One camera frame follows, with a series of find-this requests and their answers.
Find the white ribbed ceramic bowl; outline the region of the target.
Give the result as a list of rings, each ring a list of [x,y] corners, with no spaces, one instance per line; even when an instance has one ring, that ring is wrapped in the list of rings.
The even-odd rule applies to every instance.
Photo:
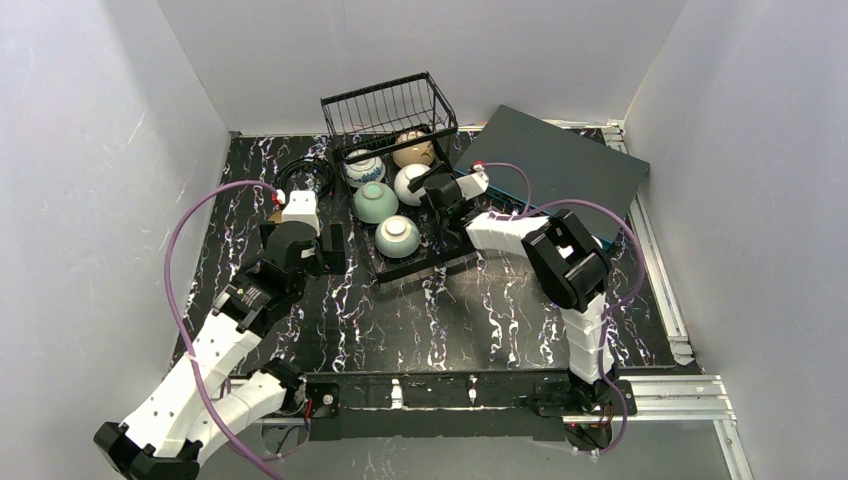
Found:
[[[411,190],[411,183],[428,173],[430,167],[423,164],[410,164],[404,166],[396,175],[393,183],[394,192],[398,200],[404,205],[420,207],[425,194],[423,188],[415,192]]]

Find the green lined ceramic bowl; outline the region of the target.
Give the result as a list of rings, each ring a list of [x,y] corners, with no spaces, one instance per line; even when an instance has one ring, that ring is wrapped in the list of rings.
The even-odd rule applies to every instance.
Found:
[[[411,256],[420,245],[421,234],[416,224],[402,215],[382,221],[376,230],[376,248],[390,259]]]

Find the dark blue glazed bowl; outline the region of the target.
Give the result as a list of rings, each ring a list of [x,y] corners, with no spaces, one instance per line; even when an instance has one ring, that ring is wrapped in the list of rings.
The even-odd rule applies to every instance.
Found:
[[[282,220],[282,211],[281,211],[281,210],[275,210],[275,211],[274,211],[274,212],[273,212],[273,213],[272,213],[272,214],[271,214],[271,215],[267,218],[267,220],[268,220],[269,222],[273,222],[273,223],[275,223],[275,224],[280,224],[280,223],[282,223],[282,222],[283,222],[283,220]]]

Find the black wire dish rack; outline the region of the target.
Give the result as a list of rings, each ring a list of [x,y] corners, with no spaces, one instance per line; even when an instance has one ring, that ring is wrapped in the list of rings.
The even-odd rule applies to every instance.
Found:
[[[425,209],[404,205],[399,201],[395,215],[412,220],[419,229],[421,241],[411,256],[390,259],[376,248],[378,225],[360,221],[353,209],[353,197],[359,188],[346,182],[344,165],[351,163],[346,156],[357,149],[367,149],[383,158],[386,174],[382,183],[393,191],[397,173],[402,169],[393,159],[396,150],[430,140],[435,158],[428,173],[457,175],[447,153],[440,145],[440,138],[450,137],[458,130],[456,116],[431,75],[427,72],[382,82],[373,86],[337,94],[322,99],[321,106],[329,130],[328,150],[339,172],[340,181],[349,193],[349,205],[354,217],[356,237],[367,250],[370,268],[380,284],[418,274],[441,266],[449,261],[444,254],[454,250],[454,245],[438,233],[438,223]],[[404,132],[422,131],[426,136],[404,144],[396,144],[396,138]]]

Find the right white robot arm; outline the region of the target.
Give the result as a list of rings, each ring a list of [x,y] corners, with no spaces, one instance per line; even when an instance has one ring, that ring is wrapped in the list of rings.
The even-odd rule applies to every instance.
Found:
[[[568,209],[521,217],[478,208],[473,199],[487,187],[484,173],[461,178],[427,173],[410,183],[411,192],[423,195],[422,203],[437,221],[438,233],[455,247],[444,259],[497,251],[530,262],[565,323],[569,343],[565,406],[584,411],[603,406],[614,364],[603,320],[610,257]]]

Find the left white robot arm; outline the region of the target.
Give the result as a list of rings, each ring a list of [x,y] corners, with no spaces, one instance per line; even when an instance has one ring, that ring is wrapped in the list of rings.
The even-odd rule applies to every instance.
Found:
[[[346,269],[339,223],[322,231],[300,221],[260,226],[262,248],[215,299],[190,350],[121,422],[106,422],[94,442],[126,479],[195,479],[231,437],[278,410],[306,402],[305,378],[274,359],[218,400],[230,372],[304,295],[309,279]]]

